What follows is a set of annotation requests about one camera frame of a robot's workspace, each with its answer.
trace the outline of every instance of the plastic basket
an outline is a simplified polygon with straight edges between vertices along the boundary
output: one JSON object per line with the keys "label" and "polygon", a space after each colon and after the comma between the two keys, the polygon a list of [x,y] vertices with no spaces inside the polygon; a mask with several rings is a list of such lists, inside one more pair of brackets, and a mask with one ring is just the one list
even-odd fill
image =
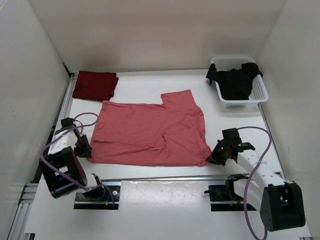
{"label": "plastic basket", "polygon": [[[242,64],[254,63],[253,58],[248,56],[219,56],[213,57],[211,63],[215,64],[217,71],[230,71],[231,69],[241,69]],[[257,75],[252,82],[252,92],[249,100],[225,100],[221,96],[219,84],[215,82],[218,91],[220,103],[224,108],[252,108],[258,103],[266,102],[269,98],[266,87],[260,75]]]}

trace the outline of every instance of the white wall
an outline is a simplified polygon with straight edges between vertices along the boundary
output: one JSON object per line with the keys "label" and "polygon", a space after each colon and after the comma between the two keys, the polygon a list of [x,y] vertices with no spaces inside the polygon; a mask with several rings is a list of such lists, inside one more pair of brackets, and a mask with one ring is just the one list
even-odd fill
{"label": "white wall", "polygon": [[0,239],[7,239],[68,76],[27,0],[0,6]]}
{"label": "white wall", "polygon": [[256,61],[285,176],[301,186],[311,232],[320,239],[320,1],[287,0]]}
{"label": "white wall", "polygon": [[285,0],[30,0],[72,72],[205,69],[254,57]]}

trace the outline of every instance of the folded dark red cloth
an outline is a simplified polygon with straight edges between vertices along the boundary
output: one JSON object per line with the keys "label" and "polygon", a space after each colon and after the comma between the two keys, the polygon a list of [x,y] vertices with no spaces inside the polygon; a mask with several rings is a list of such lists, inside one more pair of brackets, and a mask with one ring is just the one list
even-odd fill
{"label": "folded dark red cloth", "polygon": [[113,72],[80,71],[72,97],[93,101],[110,100],[115,93],[118,77]]}

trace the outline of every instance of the folded cloth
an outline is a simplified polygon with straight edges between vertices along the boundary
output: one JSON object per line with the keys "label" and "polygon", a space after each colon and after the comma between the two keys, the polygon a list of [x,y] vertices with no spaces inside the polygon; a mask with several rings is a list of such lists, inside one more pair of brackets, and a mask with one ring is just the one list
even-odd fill
{"label": "folded cloth", "polygon": [[72,97],[100,102],[110,100],[115,94],[118,79],[113,72],[80,71]]}
{"label": "folded cloth", "polygon": [[161,95],[163,104],[104,101],[91,138],[99,164],[204,166],[211,154],[205,118],[190,90]]}
{"label": "folded cloth", "polygon": [[244,63],[241,69],[230,71],[217,71],[212,63],[206,78],[219,84],[221,96],[224,100],[249,100],[252,91],[252,83],[257,75],[263,76],[258,65],[254,62]]}

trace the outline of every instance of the shirt sleeve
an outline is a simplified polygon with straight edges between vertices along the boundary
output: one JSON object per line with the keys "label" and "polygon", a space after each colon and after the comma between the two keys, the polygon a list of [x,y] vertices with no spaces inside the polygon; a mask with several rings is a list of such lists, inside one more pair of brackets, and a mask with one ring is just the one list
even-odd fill
{"label": "shirt sleeve", "polygon": [[191,90],[161,94],[163,106],[172,110],[199,110]]}

